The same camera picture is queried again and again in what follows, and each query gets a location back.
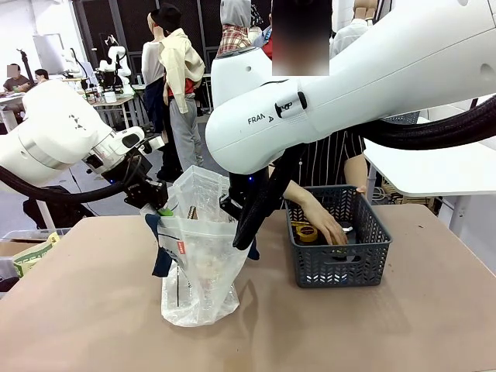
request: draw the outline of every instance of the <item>hood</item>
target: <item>hood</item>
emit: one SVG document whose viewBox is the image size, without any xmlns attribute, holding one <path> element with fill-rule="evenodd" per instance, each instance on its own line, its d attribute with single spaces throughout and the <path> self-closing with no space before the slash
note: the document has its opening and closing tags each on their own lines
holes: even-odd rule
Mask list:
<svg viewBox="0 0 496 372">
<path fill-rule="evenodd" d="M 223 26 L 250 27 L 251 0 L 221 0 L 220 22 Z"/>
</svg>

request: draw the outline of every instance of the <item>red logo on bag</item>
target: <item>red logo on bag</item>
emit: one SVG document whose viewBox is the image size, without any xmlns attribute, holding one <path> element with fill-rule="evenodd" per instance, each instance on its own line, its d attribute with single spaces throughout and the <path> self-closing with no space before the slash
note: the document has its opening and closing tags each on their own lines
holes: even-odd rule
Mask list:
<svg viewBox="0 0 496 372">
<path fill-rule="evenodd" d="M 180 254 L 186 254 L 186 250 L 184 250 L 184 242 L 177 242 L 177 248 L 179 249 Z"/>
</svg>

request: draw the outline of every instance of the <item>dark gray storage basket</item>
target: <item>dark gray storage basket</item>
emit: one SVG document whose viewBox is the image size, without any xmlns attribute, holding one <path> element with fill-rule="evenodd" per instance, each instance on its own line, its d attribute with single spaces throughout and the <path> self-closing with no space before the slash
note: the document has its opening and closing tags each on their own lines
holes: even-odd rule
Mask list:
<svg viewBox="0 0 496 372">
<path fill-rule="evenodd" d="M 337 222 L 348 222 L 357 244 L 299 246 L 291 221 L 307 222 L 300 206 L 286 201 L 294 274 L 301 288 L 361 287 L 378 285 L 386 264 L 391 236 L 354 186 L 307 188 Z"/>
</svg>

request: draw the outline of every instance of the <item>black bag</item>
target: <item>black bag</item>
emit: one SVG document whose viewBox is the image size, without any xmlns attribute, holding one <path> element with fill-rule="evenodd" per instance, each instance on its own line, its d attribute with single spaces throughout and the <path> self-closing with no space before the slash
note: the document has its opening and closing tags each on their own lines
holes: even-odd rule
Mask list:
<svg viewBox="0 0 496 372">
<path fill-rule="evenodd" d="M 48 186 L 46 187 L 52 191 L 59 191 L 63 194 L 69 194 L 69 191 L 62 186 Z M 26 213 L 35 223 L 38 229 L 46 229 L 47 225 L 43 221 L 40 208 L 36 203 L 36 199 L 29 198 L 22 204 L 24 213 Z M 73 227 L 81 221 L 84 217 L 95 217 L 87 208 L 82 204 L 56 204 L 47 203 L 46 206 L 50 211 L 53 223 L 58 229 Z"/>
</svg>

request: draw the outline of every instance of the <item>beige jacket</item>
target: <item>beige jacket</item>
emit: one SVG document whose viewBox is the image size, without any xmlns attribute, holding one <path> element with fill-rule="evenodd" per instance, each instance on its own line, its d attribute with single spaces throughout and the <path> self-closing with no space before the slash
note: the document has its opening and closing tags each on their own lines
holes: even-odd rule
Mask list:
<svg viewBox="0 0 496 372">
<path fill-rule="evenodd" d="M 160 42 L 159 60 L 166 73 L 164 101 L 166 105 L 169 104 L 167 91 L 170 88 L 179 111 L 185 114 L 188 112 L 188 106 L 184 96 L 184 84 L 186 79 L 190 79 L 195 88 L 199 87 L 205 73 L 205 64 L 191 46 L 191 41 L 183 29 L 176 29 Z"/>
</svg>

